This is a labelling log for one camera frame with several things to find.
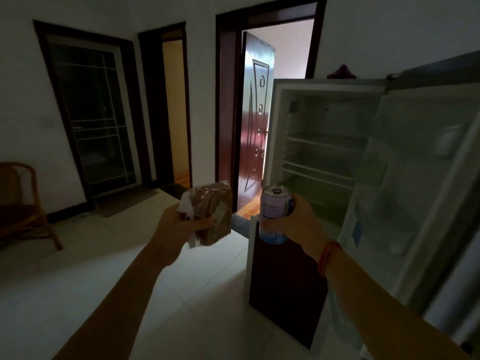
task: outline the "yellow wall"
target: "yellow wall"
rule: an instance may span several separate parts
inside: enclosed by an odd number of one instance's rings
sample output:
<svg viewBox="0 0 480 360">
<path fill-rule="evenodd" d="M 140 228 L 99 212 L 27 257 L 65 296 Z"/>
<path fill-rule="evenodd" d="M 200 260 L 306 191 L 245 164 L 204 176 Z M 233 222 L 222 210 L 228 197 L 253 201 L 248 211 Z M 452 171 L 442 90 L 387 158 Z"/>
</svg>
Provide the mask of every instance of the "yellow wall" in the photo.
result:
<svg viewBox="0 0 480 360">
<path fill-rule="evenodd" d="M 188 175 L 187 113 L 185 105 L 185 79 L 183 74 L 182 41 L 163 43 L 168 122 L 172 145 L 173 174 Z"/>
</svg>

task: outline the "chair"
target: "chair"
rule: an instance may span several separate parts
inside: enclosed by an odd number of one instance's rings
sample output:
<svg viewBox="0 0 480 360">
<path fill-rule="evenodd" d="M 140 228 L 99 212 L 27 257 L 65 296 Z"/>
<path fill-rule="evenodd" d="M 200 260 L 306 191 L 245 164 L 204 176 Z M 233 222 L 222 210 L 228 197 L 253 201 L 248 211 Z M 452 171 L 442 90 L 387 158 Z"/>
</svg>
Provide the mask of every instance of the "chair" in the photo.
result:
<svg viewBox="0 0 480 360">
<path fill-rule="evenodd" d="M 20 171 L 30 173 L 31 199 L 33 204 L 26 204 L 28 197 L 22 189 Z M 24 236 L 28 231 L 42 229 L 46 236 Z M 0 240 L 31 240 L 50 237 L 57 250 L 63 245 L 53 231 L 47 216 L 40 206 L 35 169 L 23 163 L 0 163 Z"/>
</svg>

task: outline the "red bracelet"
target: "red bracelet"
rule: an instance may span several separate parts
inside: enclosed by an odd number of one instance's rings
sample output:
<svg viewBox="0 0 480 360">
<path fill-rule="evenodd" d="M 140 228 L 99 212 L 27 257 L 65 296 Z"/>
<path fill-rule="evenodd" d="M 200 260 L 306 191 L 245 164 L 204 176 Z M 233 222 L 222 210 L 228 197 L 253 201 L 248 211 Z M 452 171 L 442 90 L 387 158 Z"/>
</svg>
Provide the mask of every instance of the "red bracelet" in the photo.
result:
<svg viewBox="0 0 480 360">
<path fill-rule="evenodd" d="M 323 250 L 321 251 L 320 260 L 318 260 L 318 274 L 320 274 L 322 278 L 326 278 L 325 269 L 327 268 L 328 259 L 330 259 L 330 254 L 332 253 L 332 250 L 335 248 L 343 250 L 342 245 L 340 245 L 336 241 L 331 241 L 328 244 L 326 244 L 323 247 Z"/>
</svg>

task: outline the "metallic red door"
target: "metallic red door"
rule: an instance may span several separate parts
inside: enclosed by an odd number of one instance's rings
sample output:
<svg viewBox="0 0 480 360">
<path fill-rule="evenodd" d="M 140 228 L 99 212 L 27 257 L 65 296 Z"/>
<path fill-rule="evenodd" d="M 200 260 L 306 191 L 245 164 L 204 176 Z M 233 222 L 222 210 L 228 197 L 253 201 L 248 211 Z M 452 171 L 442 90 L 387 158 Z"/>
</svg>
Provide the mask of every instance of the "metallic red door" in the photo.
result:
<svg viewBox="0 0 480 360">
<path fill-rule="evenodd" d="M 237 210 L 262 188 L 266 130 L 272 97 L 275 48 L 244 32 L 245 72 Z"/>
</svg>

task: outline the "white tile floor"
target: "white tile floor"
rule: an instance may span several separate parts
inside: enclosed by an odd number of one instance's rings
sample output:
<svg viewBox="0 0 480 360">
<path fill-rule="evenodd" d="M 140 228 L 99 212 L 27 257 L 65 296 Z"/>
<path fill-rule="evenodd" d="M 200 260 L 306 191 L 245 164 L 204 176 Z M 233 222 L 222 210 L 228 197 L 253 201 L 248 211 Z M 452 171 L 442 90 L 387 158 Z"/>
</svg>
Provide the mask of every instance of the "white tile floor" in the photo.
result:
<svg viewBox="0 0 480 360">
<path fill-rule="evenodd" d="M 87 319 L 150 239 L 166 193 L 103 218 L 89 213 L 48 240 L 0 251 L 2 359 L 50 359 Z M 248 240 L 232 232 L 207 248 L 184 247 L 153 290 L 131 359 L 312 359 L 309 351 L 244 300 Z M 317 358 L 332 357 L 334 343 Z"/>
</svg>

